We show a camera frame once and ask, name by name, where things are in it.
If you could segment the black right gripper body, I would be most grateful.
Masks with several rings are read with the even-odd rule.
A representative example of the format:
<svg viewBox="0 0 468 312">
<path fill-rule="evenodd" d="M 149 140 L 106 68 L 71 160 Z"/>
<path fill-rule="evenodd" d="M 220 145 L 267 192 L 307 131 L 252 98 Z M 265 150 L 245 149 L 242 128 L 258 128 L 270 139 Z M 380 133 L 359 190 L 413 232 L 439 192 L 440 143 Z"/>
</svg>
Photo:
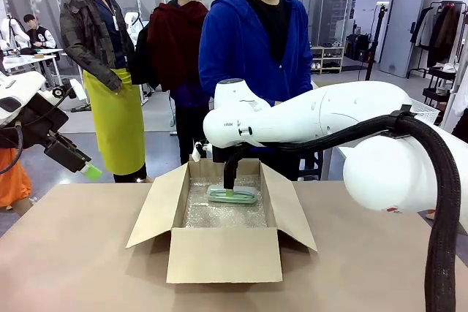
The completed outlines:
<svg viewBox="0 0 468 312">
<path fill-rule="evenodd" d="M 227 148 L 214 146 L 214 163 L 225 164 L 230 160 L 239 161 L 242 159 L 242 145 L 234 145 Z"/>
</svg>

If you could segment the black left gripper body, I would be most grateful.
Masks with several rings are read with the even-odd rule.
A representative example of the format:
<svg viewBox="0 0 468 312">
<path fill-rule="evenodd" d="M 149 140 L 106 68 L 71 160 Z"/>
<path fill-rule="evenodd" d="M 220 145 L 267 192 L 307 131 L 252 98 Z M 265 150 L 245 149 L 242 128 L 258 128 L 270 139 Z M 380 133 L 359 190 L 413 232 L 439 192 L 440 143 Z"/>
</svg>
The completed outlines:
<svg viewBox="0 0 468 312">
<path fill-rule="evenodd" d="M 67 114 L 36 93 L 19 114 L 23 133 L 23 147 L 41 145 L 44 154 L 67 168 L 80 172 L 91 158 L 59 129 L 69 120 Z"/>
</svg>

